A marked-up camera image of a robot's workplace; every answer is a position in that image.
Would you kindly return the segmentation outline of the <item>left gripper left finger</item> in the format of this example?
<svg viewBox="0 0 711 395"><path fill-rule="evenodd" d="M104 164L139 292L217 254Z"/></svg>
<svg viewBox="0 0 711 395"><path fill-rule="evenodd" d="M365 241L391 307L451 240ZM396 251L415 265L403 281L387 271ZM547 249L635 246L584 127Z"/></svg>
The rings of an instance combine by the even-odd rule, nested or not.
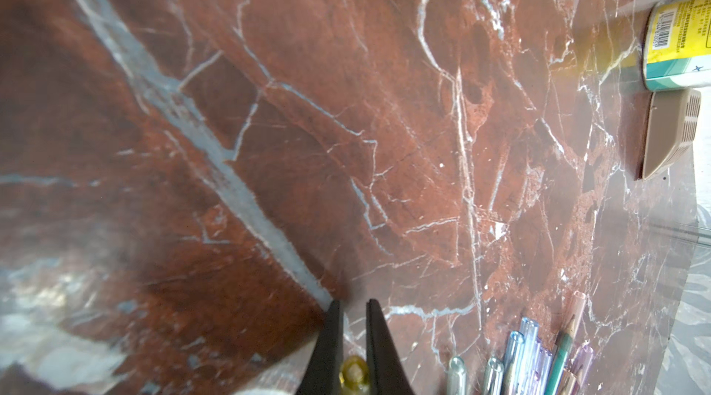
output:
<svg viewBox="0 0 711 395"><path fill-rule="evenodd" d="M344 311L342 302L333 301L315 344L307 370L296 395L338 395L344 360Z"/></svg>

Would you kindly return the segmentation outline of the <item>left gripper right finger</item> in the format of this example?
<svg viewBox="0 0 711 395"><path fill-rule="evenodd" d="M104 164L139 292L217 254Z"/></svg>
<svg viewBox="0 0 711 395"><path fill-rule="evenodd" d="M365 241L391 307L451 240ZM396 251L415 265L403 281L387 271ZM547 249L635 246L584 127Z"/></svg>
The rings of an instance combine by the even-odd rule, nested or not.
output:
<svg viewBox="0 0 711 395"><path fill-rule="evenodd" d="M370 374L370 394L414 395L394 341L381 309L381 304L370 299L367 303L366 356Z"/></svg>

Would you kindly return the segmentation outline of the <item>yellow pencil cap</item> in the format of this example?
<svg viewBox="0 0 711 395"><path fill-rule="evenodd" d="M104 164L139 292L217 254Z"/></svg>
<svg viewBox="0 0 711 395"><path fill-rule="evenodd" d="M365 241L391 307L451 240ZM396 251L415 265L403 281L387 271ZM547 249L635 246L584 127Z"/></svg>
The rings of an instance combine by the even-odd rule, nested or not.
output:
<svg viewBox="0 0 711 395"><path fill-rule="evenodd" d="M341 395L369 395L370 371L365 359L358 355L347 357L341 366L339 379Z"/></svg>

